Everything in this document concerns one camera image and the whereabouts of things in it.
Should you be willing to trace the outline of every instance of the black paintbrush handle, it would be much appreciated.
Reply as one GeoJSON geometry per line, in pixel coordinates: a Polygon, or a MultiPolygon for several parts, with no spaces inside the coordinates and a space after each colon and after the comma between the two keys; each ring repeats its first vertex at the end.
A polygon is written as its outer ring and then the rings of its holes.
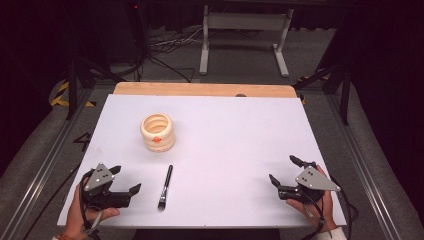
{"type": "Polygon", "coordinates": [[[173,166],[169,165],[168,174],[166,175],[166,180],[165,180],[165,187],[168,187],[168,185],[169,185],[169,180],[171,179],[172,168],[173,168],[173,166]]]}

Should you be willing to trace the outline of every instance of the hand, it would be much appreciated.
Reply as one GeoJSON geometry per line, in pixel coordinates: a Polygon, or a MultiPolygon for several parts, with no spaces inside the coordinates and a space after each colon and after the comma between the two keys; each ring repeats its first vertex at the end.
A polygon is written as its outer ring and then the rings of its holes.
{"type": "MultiPolygon", "coordinates": [[[[317,170],[327,176],[320,166],[317,166],[317,170]]],[[[320,218],[320,215],[313,204],[303,204],[294,199],[287,199],[286,203],[301,212],[303,215],[305,215],[305,217],[308,219],[308,221],[312,224],[313,227],[318,228],[318,220],[320,218]],[[314,218],[311,218],[309,216],[305,208],[308,208],[308,210],[314,215],[314,218]]],[[[320,200],[318,200],[316,204],[318,205],[318,207],[322,208],[321,211],[324,215],[324,219],[327,221],[327,224],[324,224],[323,228],[321,229],[321,232],[327,232],[336,229],[337,225],[333,220],[333,199],[331,198],[331,192],[325,191],[324,196],[320,200]]]]}
{"type": "MultiPolygon", "coordinates": [[[[84,220],[81,216],[80,209],[80,184],[75,188],[74,199],[72,200],[71,206],[68,210],[68,216],[66,219],[66,227],[63,232],[63,235],[75,239],[75,240],[83,240],[87,238],[87,235],[81,232],[82,226],[84,224],[84,220]]],[[[87,209],[85,212],[85,216],[87,220],[94,221],[98,215],[98,211],[93,209],[87,209]]],[[[101,217],[101,221],[106,220],[108,218],[118,216],[119,210],[117,208],[107,208],[103,210],[103,214],[101,217]]]]}

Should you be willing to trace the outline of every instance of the paintbrush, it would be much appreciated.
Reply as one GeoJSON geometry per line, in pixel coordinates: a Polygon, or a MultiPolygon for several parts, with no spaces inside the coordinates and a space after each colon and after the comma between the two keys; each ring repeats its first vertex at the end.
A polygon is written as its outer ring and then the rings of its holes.
{"type": "Polygon", "coordinates": [[[163,186],[162,194],[160,195],[158,209],[163,211],[166,207],[166,194],[168,192],[169,180],[171,179],[172,165],[169,165],[168,174],[166,174],[165,185],[163,186]]]}

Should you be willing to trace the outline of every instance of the white table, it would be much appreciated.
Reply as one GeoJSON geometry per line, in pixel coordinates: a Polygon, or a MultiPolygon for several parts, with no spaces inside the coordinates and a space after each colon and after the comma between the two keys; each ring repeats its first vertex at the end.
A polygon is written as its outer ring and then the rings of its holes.
{"type": "MultiPolygon", "coordinates": [[[[170,86],[176,85],[143,86],[169,91],[170,86]]],[[[283,185],[297,185],[294,179],[302,169],[292,164],[289,155],[315,161],[327,171],[297,98],[114,94],[107,99],[70,193],[84,173],[102,162],[108,168],[122,166],[111,191],[128,191],[142,183],[129,208],[121,209],[119,217],[102,222],[103,226],[309,226],[304,216],[278,198],[268,177],[271,173],[283,185]],[[174,122],[176,142],[163,153],[149,151],[139,131],[143,118],[156,112],[167,114],[174,122]],[[157,205],[170,164],[174,170],[167,206],[160,212],[157,205]]],[[[66,222],[71,200],[69,194],[58,220],[60,226],[66,222]]],[[[345,225],[334,193],[333,200],[335,222],[345,225]]]]}

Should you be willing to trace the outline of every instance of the metal rail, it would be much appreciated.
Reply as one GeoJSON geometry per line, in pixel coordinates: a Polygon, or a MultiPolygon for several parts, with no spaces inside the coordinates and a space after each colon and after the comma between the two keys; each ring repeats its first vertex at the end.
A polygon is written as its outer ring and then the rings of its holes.
{"type": "Polygon", "coordinates": [[[380,193],[377,185],[375,184],[371,173],[368,170],[368,167],[365,163],[365,159],[361,154],[361,151],[353,137],[352,132],[350,131],[349,126],[346,126],[343,123],[343,120],[339,114],[339,105],[337,103],[336,97],[334,95],[327,95],[327,101],[330,105],[331,111],[334,117],[337,119],[337,124],[343,133],[350,150],[353,154],[353,164],[356,168],[356,172],[361,179],[362,185],[365,188],[365,191],[368,195],[370,203],[375,211],[378,221],[380,222],[381,228],[386,236],[386,239],[402,239],[399,235],[396,226],[393,223],[392,218],[390,217],[389,211],[386,207],[383,196],[380,193]]]}
{"type": "Polygon", "coordinates": [[[17,235],[21,231],[25,221],[28,218],[28,215],[30,214],[32,208],[35,205],[35,202],[37,201],[41,191],[43,190],[43,187],[46,184],[47,179],[49,178],[50,173],[53,170],[53,167],[56,164],[56,161],[63,149],[68,134],[75,125],[75,122],[78,119],[78,116],[81,113],[82,109],[84,108],[85,103],[88,101],[91,92],[91,89],[81,90],[81,94],[78,99],[78,108],[76,109],[76,112],[73,114],[72,118],[68,121],[65,121],[64,125],[62,126],[58,137],[53,143],[52,148],[50,149],[46,159],[38,170],[38,173],[35,176],[34,180],[29,185],[25,196],[19,204],[15,214],[11,218],[8,226],[4,230],[0,240],[16,239],[17,235]]]}

